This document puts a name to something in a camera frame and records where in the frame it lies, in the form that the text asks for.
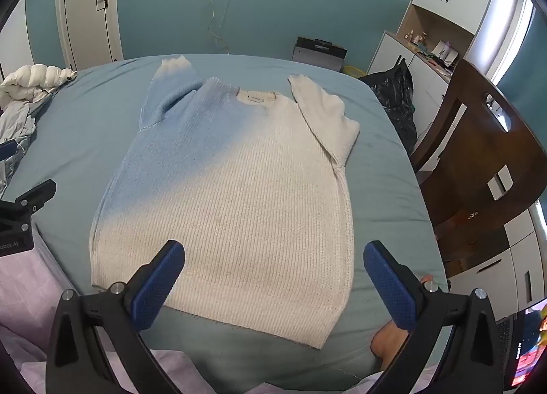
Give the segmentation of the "grey crumpled cloth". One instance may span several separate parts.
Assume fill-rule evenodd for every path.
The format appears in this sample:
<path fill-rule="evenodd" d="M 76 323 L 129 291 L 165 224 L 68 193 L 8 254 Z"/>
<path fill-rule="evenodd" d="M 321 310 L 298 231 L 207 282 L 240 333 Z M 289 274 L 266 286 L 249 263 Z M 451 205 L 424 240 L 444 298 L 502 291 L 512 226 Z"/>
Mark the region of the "grey crumpled cloth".
<path fill-rule="evenodd" d="M 50 98 L 45 96 L 38 102 L 29 102 L 12 100 L 7 94 L 1 93 L 1 143 L 15 141 L 17 144 L 15 153 L 1 160 L 1 195 L 5 194 L 18 164 L 27 153 L 36 130 L 38 114 Z"/>

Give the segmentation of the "white room door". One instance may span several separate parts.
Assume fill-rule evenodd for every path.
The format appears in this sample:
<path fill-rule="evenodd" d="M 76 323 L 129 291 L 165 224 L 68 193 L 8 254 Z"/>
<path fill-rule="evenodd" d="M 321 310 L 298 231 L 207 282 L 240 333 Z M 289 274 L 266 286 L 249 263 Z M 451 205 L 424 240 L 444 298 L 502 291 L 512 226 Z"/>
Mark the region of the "white room door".
<path fill-rule="evenodd" d="M 66 65 L 73 70 L 123 59 L 117 0 L 56 0 Z"/>

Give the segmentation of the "white and blue knit sweater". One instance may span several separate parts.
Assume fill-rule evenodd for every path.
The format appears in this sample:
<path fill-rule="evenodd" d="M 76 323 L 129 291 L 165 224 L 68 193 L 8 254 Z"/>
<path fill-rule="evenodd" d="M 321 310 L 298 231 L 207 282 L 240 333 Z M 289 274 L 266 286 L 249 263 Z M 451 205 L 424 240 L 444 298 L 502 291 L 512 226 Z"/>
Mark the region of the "white and blue knit sweater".
<path fill-rule="evenodd" d="M 360 126 L 309 77 L 288 83 L 289 96 L 244 90 L 161 63 L 92 224 L 95 286 L 175 240 L 170 307 L 323 347 L 353 280 L 345 165 Z"/>

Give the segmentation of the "white cabinet unit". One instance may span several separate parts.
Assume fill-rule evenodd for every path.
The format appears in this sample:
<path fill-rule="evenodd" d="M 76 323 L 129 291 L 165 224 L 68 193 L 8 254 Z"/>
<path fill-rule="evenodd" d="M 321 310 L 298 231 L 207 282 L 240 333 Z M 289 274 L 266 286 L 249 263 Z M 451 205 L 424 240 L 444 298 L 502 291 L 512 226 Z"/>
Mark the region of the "white cabinet unit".
<path fill-rule="evenodd" d="M 388 114 L 413 153 L 432 126 L 458 61 L 464 58 L 491 0 L 411 0 L 397 30 L 380 39 L 368 72 L 407 80 L 405 110 Z"/>

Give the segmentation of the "black plastic bag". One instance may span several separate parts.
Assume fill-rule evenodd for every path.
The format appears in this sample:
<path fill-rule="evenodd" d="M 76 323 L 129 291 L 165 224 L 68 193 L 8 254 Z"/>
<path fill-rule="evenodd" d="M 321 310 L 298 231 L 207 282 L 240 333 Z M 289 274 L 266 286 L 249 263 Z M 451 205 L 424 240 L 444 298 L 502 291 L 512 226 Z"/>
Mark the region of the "black plastic bag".
<path fill-rule="evenodd" d="M 408 155 L 414 151 L 417 131 L 414 123 L 414 83 L 404 58 L 387 71 L 360 78 L 384 108 Z"/>

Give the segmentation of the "open laptop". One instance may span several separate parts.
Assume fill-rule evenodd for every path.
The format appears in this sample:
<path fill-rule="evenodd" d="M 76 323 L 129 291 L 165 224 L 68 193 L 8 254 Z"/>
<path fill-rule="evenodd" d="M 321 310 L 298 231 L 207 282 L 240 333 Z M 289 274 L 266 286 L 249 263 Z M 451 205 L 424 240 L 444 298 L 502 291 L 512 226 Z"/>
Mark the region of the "open laptop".
<path fill-rule="evenodd" d="M 502 347 L 504 389 L 520 386 L 546 349 L 546 300 L 496 323 Z"/>

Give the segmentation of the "white puffer jacket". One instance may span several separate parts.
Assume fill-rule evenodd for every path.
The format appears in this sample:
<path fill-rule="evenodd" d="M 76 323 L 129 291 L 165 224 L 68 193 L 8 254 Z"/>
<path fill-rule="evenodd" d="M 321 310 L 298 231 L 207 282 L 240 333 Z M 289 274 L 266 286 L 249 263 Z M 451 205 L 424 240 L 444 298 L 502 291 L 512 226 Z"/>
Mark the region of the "white puffer jacket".
<path fill-rule="evenodd" d="M 15 101 L 38 103 L 77 75 L 77 71 L 52 65 L 23 65 L 1 83 L 1 110 Z"/>

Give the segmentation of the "black and white cardboard box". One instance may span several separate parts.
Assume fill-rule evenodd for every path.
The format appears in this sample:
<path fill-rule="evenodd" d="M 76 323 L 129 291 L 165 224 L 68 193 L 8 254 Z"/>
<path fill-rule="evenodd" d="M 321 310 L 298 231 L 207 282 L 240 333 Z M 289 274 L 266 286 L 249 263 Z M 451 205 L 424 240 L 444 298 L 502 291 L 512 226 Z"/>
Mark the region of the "black and white cardboard box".
<path fill-rule="evenodd" d="M 298 37 L 293 49 L 292 61 L 341 71 L 346 55 L 346 49 L 329 41 Z"/>

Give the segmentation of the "dark wooden chair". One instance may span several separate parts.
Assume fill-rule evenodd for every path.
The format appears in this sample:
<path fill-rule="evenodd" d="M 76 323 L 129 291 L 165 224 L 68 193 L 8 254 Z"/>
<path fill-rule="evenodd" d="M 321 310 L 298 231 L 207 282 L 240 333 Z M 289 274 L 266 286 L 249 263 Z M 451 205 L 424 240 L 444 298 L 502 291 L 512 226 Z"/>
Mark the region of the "dark wooden chair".
<path fill-rule="evenodd" d="M 411 155 L 448 276 L 504 248 L 502 228 L 546 189 L 546 152 L 503 93 L 466 60 Z"/>

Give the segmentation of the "yellow waste bin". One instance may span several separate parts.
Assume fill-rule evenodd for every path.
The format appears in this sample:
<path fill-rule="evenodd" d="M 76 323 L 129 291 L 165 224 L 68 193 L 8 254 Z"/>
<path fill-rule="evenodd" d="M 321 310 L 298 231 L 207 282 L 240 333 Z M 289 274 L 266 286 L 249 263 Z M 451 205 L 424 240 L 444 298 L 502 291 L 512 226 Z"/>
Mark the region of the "yellow waste bin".
<path fill-rule="evenodd" d="M 342 71 L 345 75 L 349 75 L 351 77 L 354 77 L 354 78 L 360 78 L 360 77 L 364 77 L 366 75 L 366 72 L 357 68 L 357 67 L 354 67 L 352 65 L 344 65 L 343 68 L 342 68 Z"/>

